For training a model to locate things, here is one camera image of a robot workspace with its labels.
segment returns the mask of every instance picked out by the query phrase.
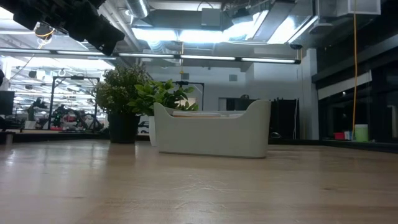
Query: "computer monitor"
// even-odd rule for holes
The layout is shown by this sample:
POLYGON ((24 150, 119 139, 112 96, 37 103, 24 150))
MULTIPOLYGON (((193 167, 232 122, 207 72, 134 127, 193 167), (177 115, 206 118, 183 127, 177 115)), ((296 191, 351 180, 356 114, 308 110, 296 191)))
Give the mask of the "computer monitor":
POLYGON ((14 91, 0 91, 0 114, 12 115, 14 107, 14 91))

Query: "orange cord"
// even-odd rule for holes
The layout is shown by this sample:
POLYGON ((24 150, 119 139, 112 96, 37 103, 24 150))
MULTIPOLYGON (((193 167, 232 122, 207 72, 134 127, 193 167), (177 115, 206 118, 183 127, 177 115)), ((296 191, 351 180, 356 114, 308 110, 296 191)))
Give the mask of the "orange cord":
POLYGON ((358 50, 357 50, 357 31, 356 31, 356 0, 354 1, 354 60, 355 60, 355 84, 354 84, 354 110, 353 110, 353 133, 351 139, 354 139, 355 133, 355 112, 356 112, 356 85, 358 79, 358 50))
POLYGON ((37 35, 37 34, 36 34, 36 36, 37 36, 37 37, 46 37, 46 36, 48 36, 48 35, 54 33, 54 31, 55 31, 55 29, 53 29, 53 30, 52 30, 51 32, 49 32, 48 34, 43 34, 43 35, 37 35))

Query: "green container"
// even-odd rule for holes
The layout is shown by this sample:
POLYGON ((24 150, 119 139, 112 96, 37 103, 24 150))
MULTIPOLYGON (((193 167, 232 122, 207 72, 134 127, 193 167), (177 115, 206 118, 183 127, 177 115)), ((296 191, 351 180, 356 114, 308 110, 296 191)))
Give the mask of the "green container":
POLYGON ((369 141, 367 124, 355 124, 355 141, 357 142, 369 141))

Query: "light fixture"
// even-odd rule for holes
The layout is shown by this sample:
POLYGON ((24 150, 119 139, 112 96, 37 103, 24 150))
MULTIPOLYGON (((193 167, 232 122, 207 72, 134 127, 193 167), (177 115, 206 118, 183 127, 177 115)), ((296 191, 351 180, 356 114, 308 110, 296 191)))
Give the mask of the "light fixture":
POLYGON ((40 50, 40 49, 8 49, 8 48, 0 48, 0 52, 22 53, 22 54, 49 54, 49 53, 51 53, 49 50, 40 50))
POLYGON ((141 54, 141 53, 120 53, 120 57, 141 57, 141 58, 174 58, 168 54, 141 54))
POLYGON ((275 58, 242 58, 242 62, 297 63, 296 60, 275 58))
POLYGON ((310 28, 310 26, 312 26, 312 24, 318 20, 318 16, 314 16, 310 22, 308 22, 303 28, 301 28, 296 34, 294 34, 294 36, 292 38, 290 38, 287 42, 288 43, 292 43, 293 41, 295 41, 298 37, 300 37, 308 28, 310 28))
POLYGON ((101 52, 79 52, 71 50, 58 50, 57 53, 63 55, 105 56, 101 52))
POLYGON ((97 57, 97 56, 88 56, 87 59, 90 60, 116 60, 116 57, 97 57))
POLYGON ((288 16, 283 23, 275 30, 274 34, 267 41, 268 44, 284 44, 295 34, 294 19, 288 16))
POLYGON ((177 35, 171 29, 132 28, 132 31, 139 40, 177 40, 177 35))
MULTIPOLYGON (((29 95, 29 96, 51 96, 51 93, 34 93, 34 92, 15 92, 16 95, 29 95)), ((90 96, 84 93, 54 93, 54 96, 75 96, 77 98, 93 99, 94 96, 90 96)))
POLYGON ((251 27, 250 31, 246 35, 246 40, 252 39, 256 32, 259 30, 262 22, 264 22, 264 19, 266 19, 268 15, 268 10, 258 12, 255 15, 253 15, 253 20, 255 21, 253 26, 251 27))
POLYGON ((224 41, 222 31, 183 30, 180 41, 187 43, 220 43, 224 41))
POLYGON ((203 59, 203 60, 229 60, 234 61, 235 57, 205 56, 205 55, 181 55, 182 59, 203 59))

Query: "white plant pot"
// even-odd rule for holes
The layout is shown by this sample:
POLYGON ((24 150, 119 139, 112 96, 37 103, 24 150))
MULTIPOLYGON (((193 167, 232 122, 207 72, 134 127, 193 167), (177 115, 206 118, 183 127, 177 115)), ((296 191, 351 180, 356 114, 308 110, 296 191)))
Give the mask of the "white plant pot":
POLYGON ((25 121, 25 129, 35 129, 36 121, 25 121))
POLYGON ((157 146, 156 143, 156 129, 155 129, 155 116, 149 116, 149 139, 152 146, 157 146))

